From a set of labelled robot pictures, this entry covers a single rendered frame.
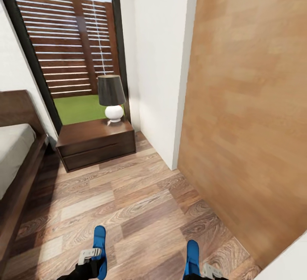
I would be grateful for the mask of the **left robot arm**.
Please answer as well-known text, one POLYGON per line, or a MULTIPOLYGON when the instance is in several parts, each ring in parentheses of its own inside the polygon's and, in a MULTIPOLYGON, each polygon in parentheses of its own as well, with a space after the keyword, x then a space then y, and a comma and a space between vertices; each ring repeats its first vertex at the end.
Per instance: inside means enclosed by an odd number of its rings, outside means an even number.
POLYGON ((91 260, 90 258, 99 256, 100 254, 100 248, 82 250, 75 270, 69 275, 59 277, 57 280, 89 280, 97 278, 99 276, 99 269, 106 257, 104 256, 99 260, 91 260))

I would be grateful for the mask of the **sandal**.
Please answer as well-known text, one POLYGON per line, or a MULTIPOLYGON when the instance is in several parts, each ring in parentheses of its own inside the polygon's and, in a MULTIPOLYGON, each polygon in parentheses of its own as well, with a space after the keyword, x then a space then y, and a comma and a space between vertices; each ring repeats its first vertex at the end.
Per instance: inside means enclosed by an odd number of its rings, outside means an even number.
POLYGON ((196 241, 189 240, 187 243, 186 266, 183 277, 193 273, 200 276, 199 270, 199 246, 196 241))
MULTIPOLYGON (((103 258, 104 256, 106 257, 106 252, 105 252, 105 238, 106 238, 106 229, 102 225, 98 225, 95 227, 94 230, 94 241, 93 241, 93 248, 100 248, 101 249, 101 254, 96 257, 91 257, 91 260, 99 260, 103 258)), ((93 249, 92 248, 92 249, 93 249)), ((107 275, 107 257, 102 264, 102 266, 99 269, 99 276, 97 277, 99 280, 104 280, 107 275)))

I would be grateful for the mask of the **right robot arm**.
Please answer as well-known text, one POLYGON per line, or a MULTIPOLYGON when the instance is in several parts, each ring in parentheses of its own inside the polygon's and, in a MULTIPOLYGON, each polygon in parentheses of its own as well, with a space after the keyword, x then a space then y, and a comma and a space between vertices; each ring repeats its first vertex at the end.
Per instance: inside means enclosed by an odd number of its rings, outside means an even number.
POLYGON ((217 268, 205 263, 202 266, 203 274, 202 277, 197 274, 186 275, 183 277, 183 280, 228 280, 223 277, 222 271, 217 268))

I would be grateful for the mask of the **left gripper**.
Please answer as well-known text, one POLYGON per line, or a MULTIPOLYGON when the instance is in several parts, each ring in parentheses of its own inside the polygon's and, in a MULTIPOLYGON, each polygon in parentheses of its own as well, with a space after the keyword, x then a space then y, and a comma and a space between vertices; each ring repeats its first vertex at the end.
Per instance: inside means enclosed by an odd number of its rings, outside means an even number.
POLYGON ((75 272, 78 273, 80 280, 89 280, 94 279, 99 276, 99 269, 104 263, 106 257, 99 260, 90 260, 89 263, 85 263, 84 265, 78 265, 75 266, 75 272))

